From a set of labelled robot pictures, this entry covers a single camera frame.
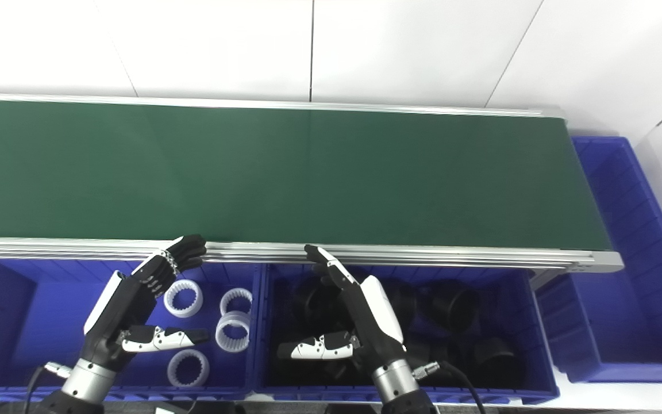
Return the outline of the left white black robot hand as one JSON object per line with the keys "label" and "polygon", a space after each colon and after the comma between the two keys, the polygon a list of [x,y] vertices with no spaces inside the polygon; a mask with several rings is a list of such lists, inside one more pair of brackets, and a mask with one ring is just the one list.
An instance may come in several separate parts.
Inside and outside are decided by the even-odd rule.
{"label": "left white black robot hand", "polygon": [[126,332],[147,324],[158,298],[179,273],[200,267],[205,252],[202,236],[181,236],[150,254],[131,274],[110,281],[84,325],[79,358],[113,372],[123,370],[134,358],[122,347]]}

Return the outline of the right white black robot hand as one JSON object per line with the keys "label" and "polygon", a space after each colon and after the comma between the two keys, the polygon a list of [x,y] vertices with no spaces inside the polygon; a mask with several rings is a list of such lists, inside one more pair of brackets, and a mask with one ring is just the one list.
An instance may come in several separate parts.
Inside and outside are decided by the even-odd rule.
{"label": "right white black robot hand", "polygon": [[338,258],[321,246],[306,244],[304,250],[307,258],[314,263],[315,272],[321,274],[321,280],[339,288],[342,303],[356,332],[326,333],[318,338],[282,343],[276,352],[279,359],[356,358],[372,377],[383,370],[414,381],[401,327],[379,280],[370,275],[358,281]]}

